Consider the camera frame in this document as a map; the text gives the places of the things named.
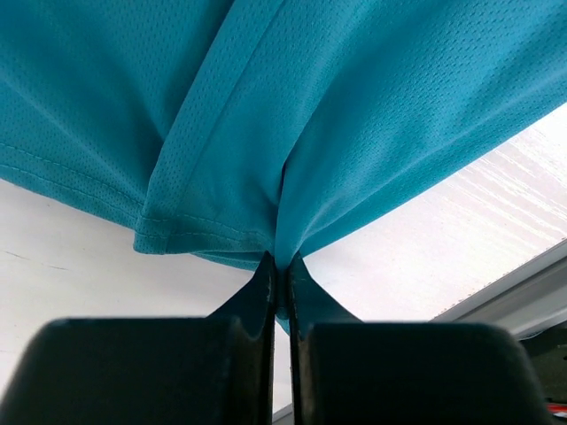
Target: stitched seam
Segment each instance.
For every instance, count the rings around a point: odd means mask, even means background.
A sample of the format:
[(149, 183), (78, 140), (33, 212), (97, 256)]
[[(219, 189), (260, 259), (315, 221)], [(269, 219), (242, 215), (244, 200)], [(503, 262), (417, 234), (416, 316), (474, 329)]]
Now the stitched seam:
[(243, 242), (242, 239), (236, 239), (234, 237), (217, 235), (215, 233), (207, 233), (207, 232), (186, 232), (186, 233), (171, 234), (171, 235), (168, 235), (168, 236), (148, 235), (148, 234), (140, 233), (140, 232), (136, 232), (136, 234), (140, 235), (140, 236), (144, 236), (144, 237), (149, 237), (151, 239), (168, 239), (170, 237), (177, 237), (177, 236), (213, 236), (213, 237), (218, 237), (220, 239), (226, 239), (228, 241)]
[[(54, 165), (54, 166), (59, 166), (59, 167), (63, 168), (64, 170), (67, 170), (67, 171), (69, 171), (69, 172), (71, 172), (71, 173), (80, 175), (80, 177), (84, 177), (85, 179), (88, 179), (88, 180), (90, 180), (90, 181), (92, 181), (92, 182), (96, 182), (96, 183), (98, 183), (98, 184), (104, 186), (105, 188), (110, 189), (112, 192), (114, 192), (114, 193), (116, 193), (116, 194), (118, 194), (118, 195), (120, 195), (120, 196), (122, 196), (122, 197), (125, 197), (128, 201), (130, 201), (130, 202), (132, 202), (132, 203), (134, 203), (134, 204), (136, 204), (136, 205), (138, 205), (138, 206), (142, 206), (142, 205), (143, 205), (142, 203), (136, 201), (136, 200), (133, 199), (132, 197), (129, 197), (128, 195), (126, 195), (124, 192), (121, 192), (121, 191), (119, 191), (119, 190), (113, 188), (113, 187), (110, 186), (109, 184), (104, 183), (104, 182), (101, 182), (100, 180), (97, 180), (97, 179), (95, 179), (94, 177), (91, 177), (91, 176), (86, 175), (86, 174), (84, 174), (84, 173), (80, 173), (80, 172), (78, 172), (78, 171), (75, 171), (75, 170), (73, 170), (72, 168), (69, 168), (68, 166), (64, 166), (63, 164), (59, 164), (58, 162), (54, 162), (54, 161), (51, 161), (51, 160), (49, 160), (49, 159), (39, 157), (39, 156), (34, 155), (33, 153), (29, 152), (29, 151), (24, 151), (23, 149), (17, 148), (17, 147), (15, 147), (15, 146), (11, 146), (10, 144), (6, 144), (6, 143), (0, 142), (0, 146), (5, 147), (6, 149), (10, 149), (10, 150), (13, 150), (13, 151), (16, 151), (16, 152), (23, 153), (24, 155), (27, 155), (27, 156), (29, 156), (29, 157), (31, 157), (31, 158), (39, 159), (39, 160), (41, 160), (41, 161), (43, 161), (43, 162), (46, 162), (47, 164), (52, 164), (52, 165)], [(38, 178), (38, 179), (41, 179), (41, 180), (44, 180), (44, 181), (46, 181), (46, 182), (50, 182), (50, 183), (52, 183), (52, 184), (59, 185), (59, 186), (61, 186), (61, 187), (63, 187), (63, 188), (66, 188), (66, 189), (69, 189), (69, 190), (72, 190), (72, 191), (81, 193), (81, 194), (83, 194), (83, 195), (86, 196), (86, 197), (92, 197), (93, 199), (96, 199), (97, 201), (102, 202), (103, 204), (108, 205), (108, 206), (110, 206), (111, 208), (114, 208), (114, 209), (116, 209), (116, 210), (118, 210), (118, 211), (120, 211), (120, 212), (122, 212), (122, 213), (125, 213), (125, 214), (129, 215), (130, 217), (133, 217), (133, 218), (136, 217), (135, 215), (132, 215), (132, 214), (130, 214), (130, 213), (128, 213), (128, 212), (126, 212), (126, 211), (124, 211), (124, 210), (122, 210), (122, 209), (120, 209), (120, 208), (118, 208), (118, 207), (116, 207), (116, 206), (114, 206), (114, 205), (112, 205), (112, 204), (109, 204), (108, 202), (105, 202), (103, 199), (101, 199), (101, 198), (99, 198), (99, 197), (93, 197), (92, 195), (89, 195), (88, 193), (82, 192), (82, 191), (80, 191), (80, 190), (78, 190), (78, 189), (73, 189), (73, 188), (70, 188), (70, 187), (65, 186), (65, 185), (63, 185), (63, 184), (56, 183), (56, 182), (54, 182), (54, 181), (52, 181), (52, 180), (44, 179), (44, 178), (40, 177), (40, 176), (37, 175), (37, 174), (29, 173), (28, 171), (22, 170), (22, 169), (20, 169), (20, 168), (9, 167), (9, 166), (6, 166), (6, 167), (12, 168), (12, 169), (14, 169), (14, 170), (16, 170), (16, 171), (20, 171), (20, 172), (25, 173), (25, 174), (33, 175), (34, 177), (36, 177), (36, 178)], [(150, 219), (150, 218), (144, 217), (144, 216), (141, 216), (141, 217), (142, 217), (142, 219), (144, 219), (144, 220), (152, 221), (152, 222), (155, 222), (155, 223), (163, 223), (163, 222), (167, 222), (167, 221), (171, 221), (171, 220), (172, 220), (172, 219)], [(180, 218), (180, 217), (181, 217), (181, 218), (193, 219), (193, 220), (203, 221), (203, 222), (206, 222), (206, 223), (215, 224), (215, 225), (218, 225), (218, 226), (220, 226), (220, 227), (222, 227), (222, 228), (227, 228), (227, 229), (229, 229), (229, 230), (232, 230), (233, 232), (236, 232), (236, 233), (241, 234), (241, 235), (256, 235), (256, 236), (261, 237), (262, 239), (268, 240), (268, 238), (265, 237), (263, 234), (260, 234), (260, 233), (257, 233), (257, 232), (245, 232), (245, 231), (242, 231), (242, 230), (238, 230), (238, 229), (236, 229), (236, 228), (232, 228), (231, 226), (228, 226), (228, 225), (226, 225), (226, 224), (220, 223), (219, 221), (209, 220), (209, 219), (205, 219), (205, 218), (202, 218), (202, 217), (197, 217), (197, 216), (190, 215), (190, 214), (177, 214), (177, 215), (175, 215), (175, 216), (173, 217), (173, 219)]]
[[(17, 167), (15, 167), (15, 166), (8, 166), (8, 165), (6, 165), (6, 164), (0, 164), (0, 167), (2, 167), (2, 168), (8, 168), (8, 169), (11, 169), (11, 170), (13, 170), (13, 171), (17, 171), (17, 172), (22, 173), (22, 174), (31, 175), (32, 177), (34, 177), (34, 178), (36, 178), (36, 179), (38, 179), (38, 180), (41, 180), (41, 181), (44, 181), (44, 182), (48, 182), (48, 183), (50, 183), (50, 184), (54, 184), (54, 185), (56, 185), (56, 186), (59, 186), (59, 187), (61, 187), (61, 188), (67, 189), (67, 190), (71, 190), (72, 192), (78, 193), (79, 195), (82, 195), (82, 196), (84, 196), (84, 197), (89, 197), (89, 198), (91, 198), (91, 199), (95, 199), (96, 201), (100, 202), (101, 204), (106, 205), (106, 206), (109, 206), (109, 207), (111, 207), (112, 209), (114, 209), (114, 210), (116, 210), (116, 211), (118, 211), (118, 212), (120, 212), (120, 213), (126, 214), (128, 217), (130, 217), (130, 218), (132, 218), (132, 219), (136, 219), (136, 218), (137, 218), (136, 215), (134, 215), (134, 214), (132, 214), (132, 213), (130, 213), (130, 212), (127, 212), (127, 211), (125, 211), (125, 210), (119, 208), (118, 206), (112, 205), (112, 204), (110, 204), (110, 203), (104, 201), (104, 199), (101, 199), (100, 197), (94, 197), (94, 196), (92, 196), (92, 195), (89, 195), (88, 193), (83, 192), (82, 190), (74, 189), (74, 188), (71, 188), (71, 187), (66, 186), (66, 185), (64, 185), (64, 184), (54, 182), (53, 180), (45, 179), (45, 178), (41, 177), (41, 176), (38, 175), (38, 174), (30, 173), (29, 171), (22, 170), (21, 168), (17, 168)], [(214, 223), (214, 224), (221, 224), (221, 223), (218, 223), (218, 222), (216, 222), (216, 221), (207, 220), (207, 219), (199, 219), (199, 220), (211, 221), (211, 222)], [(256, 233), (256, 232), (248, 232), (248, 233), (246, 233), (246, 232), (242, 232), (242, 231), (239, 231), (239, 230), (236, 230), (236, 231), (237, 231), (238, 233), (241, 233), (242, 235), (259, 236), (260, 238), (264, 239), (265, 241), (268, 240), (264, 235), (259, 234), (259, 233)], [(150, 237), (150, 238), (154, 238), (154, 239), (168, 239), (168, 238), (169, 238), (169, 236), (147, 235), (147, 234), (145, 234), (145, 233), (141, 233), (141, 232), (137, 232), (137, 231), (136, 231), (136, 233), (137, 233), (138, 235), (140, 235), (140, 236)], [(220, 239), (227, 239), (227, 240), (234, 241), (234, 242), (242, 242), (240, 239), (236, 239), (236, 238), (232, 238), (232, 237), (227, 237), (227, 236), (216, 235), (215, 233), (205, 233), (205, 232), (184, 232), (184, 233), (172, 234), (171, 236), (188, 236), (188, 235), (194, 235), (194, 236), (214, 236), (214, 237), (219, 237)]]
[[(192, 220), (196, 220), (196, 221), (203, 221), (205, 223), (211, 223), (211, 224), (218, 225), (222, 228), (227, 228), (228, 230), (239, 233), (240, 235), (256, 235), (256, 236), (261, 237), (262, 239), (268, 240), (268, 238), (265, 235), (263, 235), (262, 233), (258, 233), (258, 232), (254, 232), (254, 231), (246, 232), (246, 231), (243, 231), (243, 230), (238, 230), (237, 228), (232, 228), (231, 226), (220, 223), (219, 221), (209, 220), (209, 219), (205, 219), (203, 217), (197, 217), (195, 215), (178, 214), (175, 217), (176, 218), (180, 217), (180, 218), (192, 219)], [(156, 220), (156, 219), (149, 219), (149, 218), (146, 218), (146, 217), (142, 217), (142, 218), (144, 220), (149, 220), (149, 221), (154, 221), (154, 222), (171, 221), (171, 219)], [(179, 235), (185, 235), (185, 233), (173, 233), (172, 234), (172, 236), (179, 236)]]
[(70, 171), (71, 173), (75, 173), (75, 174), (77, 174), (77, 175), (80, 175), (81, 177), (84, 177), (84, 178), (86, 178), (86, 179), (89, 179), (89, 180), (92, 180), (92, 181), (94, 181), (94, 182), (96, 182), (96, 183), (99, 183), (99, 184), (101, 184), (102, 186), (104, 186), (104, 187), (110, 189), (110, 190), (113, 191), (114, 193), (117, 193), (118, 195), (120, 195), (120, 196), (122, 196), (122, 197), (125, 197), (128, 201), (131, 201), (131, 202), (133, 202), (133, 203), (135, 203), (135, 204), (137, 204), (137, 205), (139, 205), (139, 206), (142, 206), (142, 203), (136, 201), (136, 200), (133, 199), (132, 197), (129, 197), (129, 196), (126, 195), (124, 192), (121, 192), (121, 191), (119, 191), (119, 190), (113, 188), (113, 187), (110, 186), (109, 184), (104, 183), (104, 182), (101, 182), (100, 180), (95, 179), (94, 177), (91, 177), (91, 176), (86, 175), (86, 174), (83, 174), (83, 173), (79, 173), (78, 171), (75, 171), (75, 170), (73, 170), (72, 168), (69, 168), (68, 166), (64, 166), (63, 164), (59, 164), (58, 162), (54, 162), (54, 161), (51, 161), (51, 160), (46, 159), (46, 158), (38, 157), (37, 155), (34, 155), (34, 154), (31, 153), (31, 152), (24, 151), (23, 149), (17, 148), (17, 147), (15, 147), (15, 146), (10, 146), (9, 144), (6, 144), (6, 143), (0, 142), (0, 146), (4, 146), (6, 149), (11, 149), (11, 150), (14, 150), (14, 151), (16, 151), (16, 152), (23, 153), (24, 155), (28, 155), (28, 156), (31, 157), (31, 158), (39, 159), (39, 160), (41, 160), (41, 161), (43, 161), (43, 162), (46, 162), (47, 164), (52, 164), (52, 165), (54, 165), (54, 166), (59, 166), (59, 167), (63, 168), (64, 170)]
[(83, 195), (83, 196), (85, 196), (85, 197), (90, 197), (90, 198), (92, 198), (92, 199), (95, 199), (95, 200), (99, 201), (100, 203), (102, 203), (102, 204), (104, 204), (104, 205), (110, 206), (111, 208), (113, 208), (113, 209), (115, 209), (115, 210), (117, 210), (117, 211), (119, 211), (119, 212), (121, 212), (121, 213), (126, 214), (128, 217), (131, 217), (131, 218), (133, 218), (133, 219), (136, 218), (136, 216), (135, 216), (134, 214), (131, 214), (130, 212), (124, 211), (124, 210), (122, 210), (121, 208), (119, 208), (118, 206), (114, 206), (114, 205), (112, 205), (112, 204), (109, 204), (108, 202), (104, 201), (104, 199), (101, 199), (100, 197), (94, 197), (94, 196), (92, 196), (92, 195), (89, 195), (88, 193), (83, 192), (82, 190), (74, 189), (74, 188), (71, 188), (71, 187), (69, 187), (69, 186), (66, 186), (65, 184), (61, 184), (61, 183), (54, 182), (53, 180), (45, 179), (45, 178), (41, 177), (40, 175), (37, 175), (37, 174), (34, 174), (34, 173), (30, 173), (29, 171), (22, 170), (21, 168), (17, 168), (17, 167), (15, 167), (15, 166), (8, 166), (8, 165), (6, 165), (6, 164), (0, 164), (0, 167), (8, 168), (8, 169), (11, 169), (11, 170), (13, 170), (13, 171), (18, 171), (18, 172), (23, 173), (23, 174), (29, 174), (29, 175), (31, 175), (32, 177), (35, 177), (36, 179), (43, 180), (44, 182), (48, 182), (48, 183), (51, 183), (51, 184), (55, 184), (56, 186), (60, 186), (60, 187), (62, 187), (62, 188), (64, 188), (64, 189), (71, 190), (72, 192), (76, 192), (76, 193), (78, 193), (78, 194), (80, 194), (80, 195)]
[[(252, 49), (252, 52), (250, 54), (250, 56), (248, 57), (248, 59), (246, 60), (246, 63), (244, 65), (244, 67), (242, 68), (242, 71), (240, 73), (240, 75), (238, 76), (237, 80), (235, 81), (234, 85), (232, 86), (232, 88), (230, 89), (230, 93), (227, 96), (226, 100), (224, 101), (224, 104), (222, 105), (221, 110), (219, 111), (218, 115), (216, 116), (216, 118), (214, 119), (214, 123), (211, 126), (211, 130), (209, 131), (208, 135), (206, 136), (206, 140), (203, 143), (203, 145), (201, 146), (197, 159), (195, 160), (195, 164), (193, 166), (193, 168), (189, 171), (189, 173), (187, 174), (187, 178), (184, 180), (186, 183), (189, 183), (191, 181), (191, 178), (193, 177), (193, 174), (195, 173), (195, 170), (197, 169), (197, 166), (201, 160), (201, 158), (203, 157), (203, 154), (206, 150), (206, 148), (209, 146), (210, 142), (211, 142), (211, 138), (213, 137), (213, 133), (215, 131), (215, 129), (218, 127), (219, 125), (219, 121), (221, 120), (221, 116), (223, 115), (224, 111), (226, 110), (230, 99), (233, 97), (234, 92), (237, 88), (238, 83), (243, 79), (244, 74), (246, 69), (248, 68), (248, 66), (250, 65), (250, 61), (252, 60), (252, 58), (254, 57), (256, 51), (258, 50), (258, 47), (260, 46), (260, 44), (262, 43), (262, 41), (264, 40), (264, 38), (266, 37), (266, 34), (268, 33), (268, 31), (271, 29), (271, 27), (274, 25), (274, 22), (276, 21), (277, 17), (280, 14), (280, 11), (282, 10), (282, 8), (284, 7), (284, 4), (286, 4), (287, 0), (282, 0), (282, 2), (277, 6), (277, 9), (274, 13), (274, 15), (271, 17), (269, 23), (266, 25), (266, 27), (264, 28), (264, 31), (262, 32), (260, 38), (258, 39), (258, 41), (256, 42), (256, 45), (254, 46), (254, 48)], [(187, 191), (184, 190), (183, 193), (180, 195), (179, 200), (177, 202), (177, 205), (175, 206), (175, 214), (174, 216), (176, 217), (177, 211), (179, 210), (179, 205), (181, 203), (182, 198), (185, 196), (185, 193)]]

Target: clip jaw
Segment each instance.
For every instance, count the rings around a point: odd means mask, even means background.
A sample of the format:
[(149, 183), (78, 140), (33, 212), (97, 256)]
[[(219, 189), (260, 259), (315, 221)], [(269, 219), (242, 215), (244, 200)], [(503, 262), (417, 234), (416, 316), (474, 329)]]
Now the clip jaw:
[(290, 321), (296, 425), (551, 423), (525, 352), (505, 331), (362, 323), (299, 255), (278, 274), (265, 254), (204, 319), (48, 324), (20, 362), (0, 425), (267, 425), (278, 305)]

